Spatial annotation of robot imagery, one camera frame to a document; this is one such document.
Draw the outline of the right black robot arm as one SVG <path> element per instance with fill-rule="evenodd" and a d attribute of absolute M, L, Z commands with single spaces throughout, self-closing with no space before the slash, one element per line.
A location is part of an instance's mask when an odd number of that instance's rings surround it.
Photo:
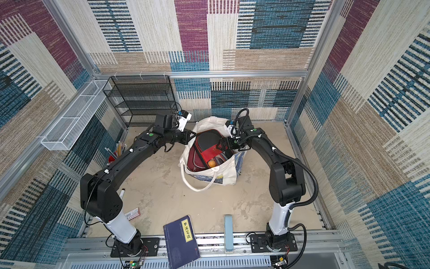
<path fill-rule="evenodd" d="M 288 223 L 293 212 L 292 206 L 306 193 L 303 168 L 295 164 L 296 159 L 285 155 L 268 138 L 261 128 L 255 128 L 250 117 L 243 116 L 227 122 L 236 124 L 233 136 L 220 139 L 217 148 L 225 150 L 256 151 L 270 168 L 269 192 L 274 201 L 272 217 L 267 224 L 265 235 L 273 248 L 287 239 Z"/>

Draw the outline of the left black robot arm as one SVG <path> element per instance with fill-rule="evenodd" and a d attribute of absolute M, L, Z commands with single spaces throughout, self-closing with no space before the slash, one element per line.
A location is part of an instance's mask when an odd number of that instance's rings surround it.
<path fill-rule="evenodd" d="M 191 114 L 179 111 L 173 115 L 156 116 L 155 123 L 139 134 L 121 156 L 94 175 L 85 174 L 80 180 L 81 207 L 85 213 L 97 217 L 115 238 L 131 244 L 138 234 L 123 212 L 123 201 L 118 189 L 127 177 L 146 159 L 167 144 L 187 145 L 195 133 L 185 126 Z"/>

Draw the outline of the white canvas tote bag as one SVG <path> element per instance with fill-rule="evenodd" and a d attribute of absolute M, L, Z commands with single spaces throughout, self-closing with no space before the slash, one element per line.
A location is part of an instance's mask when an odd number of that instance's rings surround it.
<path fill-rule="evenodd" d="M 233 149 L 232 133 L 238 123 L 208 117 L 196 123 L 197 135 L 185 146 L 180 158 L 181 178 L 195 192 L 203 192 L 214 184 L 235 185 L 243 167 L 245 151 Z"/>

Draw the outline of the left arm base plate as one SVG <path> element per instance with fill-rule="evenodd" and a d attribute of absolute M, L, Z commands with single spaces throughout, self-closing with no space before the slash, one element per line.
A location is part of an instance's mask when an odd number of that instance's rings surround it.
<path fill-rule="evenodd" d="M 132 258 L 132 257 L 155 257 L 158 254 L 159 238 L 134 238 L 130 243 L 125 244 L 115 239 L 112 247 L 111 258 Z"/>

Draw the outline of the black red mesh case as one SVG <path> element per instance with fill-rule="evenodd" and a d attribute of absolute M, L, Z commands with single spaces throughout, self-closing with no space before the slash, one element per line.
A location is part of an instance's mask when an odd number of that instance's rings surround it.
<path fill-rule="evenodd" d="M 233 157 L 233 155 L 225 155 L 216 149 L 216 145 L 222 137 L 217 130 L 198 133 L 189 151 L 187 168 L 192 172 L 204 171 L 210 168 L 208 166 L 210 160 L 214 160 L 219 166 Z"/>

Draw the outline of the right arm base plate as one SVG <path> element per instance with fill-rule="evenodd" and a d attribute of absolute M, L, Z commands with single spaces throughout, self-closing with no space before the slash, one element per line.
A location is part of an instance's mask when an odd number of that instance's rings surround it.
<path fill-rule="evenodd" d="M 253 233 L 247 235 L 246 240 L 253 253 L 295 252 L 298 250 L 296 239 L 291 232 L 283 235 Z"/>

